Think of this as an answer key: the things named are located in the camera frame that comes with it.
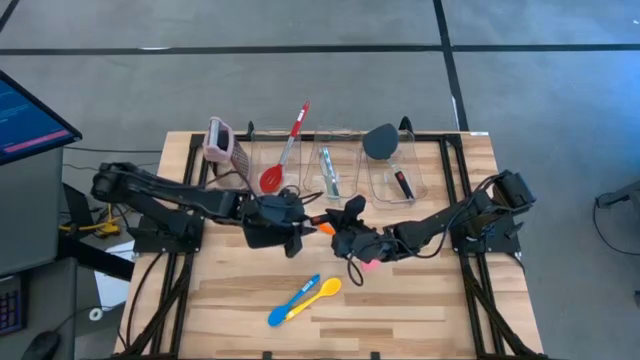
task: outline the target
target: keyboard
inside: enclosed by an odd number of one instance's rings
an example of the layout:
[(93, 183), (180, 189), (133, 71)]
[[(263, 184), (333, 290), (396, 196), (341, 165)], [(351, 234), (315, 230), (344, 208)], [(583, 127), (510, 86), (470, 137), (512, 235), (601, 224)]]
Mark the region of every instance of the keyboard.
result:
[(26, 327), (26, 293), (24, 276), (0, 279), (0, 336)]

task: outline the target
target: clear plastic container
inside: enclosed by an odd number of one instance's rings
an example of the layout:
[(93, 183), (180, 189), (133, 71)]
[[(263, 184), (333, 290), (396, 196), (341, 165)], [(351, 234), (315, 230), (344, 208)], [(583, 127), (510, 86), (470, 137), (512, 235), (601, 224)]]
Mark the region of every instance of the clear plastic container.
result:
[[(258, 195), (264, 194), (260, 188), (260, 177), (264, 172), (278, 165), (282, 151), (287, 144), (291, 129), (288, 130), (254, 130), (251, 133), (251, 187)], [(282, 182), (274, 192), (277, 194), (286, 186), (300, 189), (302, 172), (302, 145), (300, 135), (296, 136), (289, 156), (284, 164)]]
[(391, 155), (391, 162), (402, 171), (414, 199), (407, 199), (395, 177), (395, 170), (388, 160), (375, 160), (365, 156), (369, 173), (371, 200), (377, 208), (409, 206), (427, 195), (427, 186), (422, 180), (420, 164), (416, 156), (413, 134), (398, 130), (398, 148)]
[(361, 158), (362, 133), (341, 129), (316, 131), (304, 189), (322, 191), (336, 202), (355, 196)]

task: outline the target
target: red silicone spatula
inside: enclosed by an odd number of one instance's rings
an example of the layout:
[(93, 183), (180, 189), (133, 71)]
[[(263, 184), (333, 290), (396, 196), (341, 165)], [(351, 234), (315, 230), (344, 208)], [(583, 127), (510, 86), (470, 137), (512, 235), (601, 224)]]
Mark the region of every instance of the red silicone spatula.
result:
[(280, 188), (284, 173), (284, 164), (287, 162), (289, 150), (291, 150), (293, 141), (300, 132), (300, 126), (302, 126), (302, 122), (307, 117), (310, 106), (311, 103), (309, 101), (305, 102), (304, 105), (302, 105), (302, 110), (300, 110), (298, 119), (296, 119), (296, 122), (293, 124), (291, 134), (289, 134), (289, 139), (287, 140), (287, 145), (284, 147), (284, 151), (282, 151), (282, 156), (280, 156), (280, 161), (278, 162), (278, 164), (268, 168), (267, 171), (265, 171), (260, 177), (260, 189), (262, 189), (262, 192), (273, 193)]

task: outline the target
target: wooden tabletop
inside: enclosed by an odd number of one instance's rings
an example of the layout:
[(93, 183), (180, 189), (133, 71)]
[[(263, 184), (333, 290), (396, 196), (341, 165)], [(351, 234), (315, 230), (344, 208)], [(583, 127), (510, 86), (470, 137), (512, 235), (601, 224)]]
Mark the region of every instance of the wooden tabletop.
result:
[[(159, 176), (182, 181), (192, 134), (167, 134)], [(461, 136), (475, 188), (485, 177), (497, 173), (491, 140), (486, 134)], [(251, 145), (242, 145), (250, 153)], [(305, 163), (312, 145), (302, 143)], [(361, 218), (369, 226), (380, 228), (423, 219), (449, 206), (438, 145), (417, 142), (415, 146), (427, 190), (425, 197), (410, 207), (394, 209), (377, 208), (368, 202)], [(461, 199), (455, 153), (453, 149), (449, 153)], [(273, 157), (274, 161), (278, 158), (279, 154)], [(196, 164), (194, 178), (200, 161)], [(362, 163), (357, 189), (369, 199), (366, 168)], [(305, 164), (300, 172), (303, 182)], [(320, 214), (331, 206), (323, 197), (308, 205), (306, 212)], [(423, 253), (433, 252), (437, 242), (434, 239)], [(194, 261), (180, 357), (260, 358), (263, 351), (272, 351), (274, 358), (369, 358), (370, 352), (378, 351), (382, 358), (474, 358), (460, 264), (449, 239), (433, 259), (405, 259), (364, 273), (362, 287), (349, 280), (347, 263), (333, 255), (328, 235), (306, 236), (303, 244), (302, 251), (288, 259), (282, 247), (249, 249), (240, 228), (207, 220), (202, 249)], [(137, 259), (121, 323), (123, 334), (133, 294), (154, 257), (148, 254)], [(133, 316), (132, 338), (142, 331), (158, 306), (166, 258), (162, 256), (142, 288)], [(522, 269), (506, 255), (488, 254), (487, 260), (498, 309), (524, 343), (541, 352)], [(180, 268), (178, 262), (176, 276)], [(321, 281), (341, 278), (340, 292), (318, 300), (278, 328), (269, 327), (271, 310), (286, 303), (315, 273), (321, 275)], [(486, 348), (492, 351), (488, 321), (484, 311), (480, 313)], [(172, 310), (165, 325), (163, 351), (169, 348), (173, 318)], [(116, 351), (121, 350), (118, 343)]]

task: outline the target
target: concrete floor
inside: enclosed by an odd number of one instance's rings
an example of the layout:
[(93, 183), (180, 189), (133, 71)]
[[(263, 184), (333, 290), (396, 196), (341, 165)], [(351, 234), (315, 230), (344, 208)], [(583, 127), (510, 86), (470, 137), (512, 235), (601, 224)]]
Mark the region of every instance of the concrete floor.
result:
[[(640, 43), (633, 0), (443, 4), (454, 45)], [(0, 33), (0, 49), (439, 42), (431, 0), (21, 0)], [(640, 175), (640, 52), (455, 53), (455, 61), (470, 129), (489, 131), (500, 168), (521, 171), (538, 197), (521, 241), (546, 353), (637, 358), (640, 258), (600, 242), (591, 207)], [(403, 115), (419, 130), (456, 129), (440, 52), (0, 56), (0, 68), (78, 127), (86, 147), (159, 149), (166, 131), (202, 130), (211, 115), (236, 128), (288, 127), (307, 97), (306, 129), (367, 129)], [(158, 158), (65, 151), (78, 166)], [(64, 172), (82, 191), (91, 176)], [(599, 221), (616, 246), (640, 251), (636, 216), (622, 204)], [(79, 306), (97, 299), (90, 275), (79, 275)], [(81, 320), (77, 357), (108, 355), (118, 318), (116, 310), (100, 325)]]

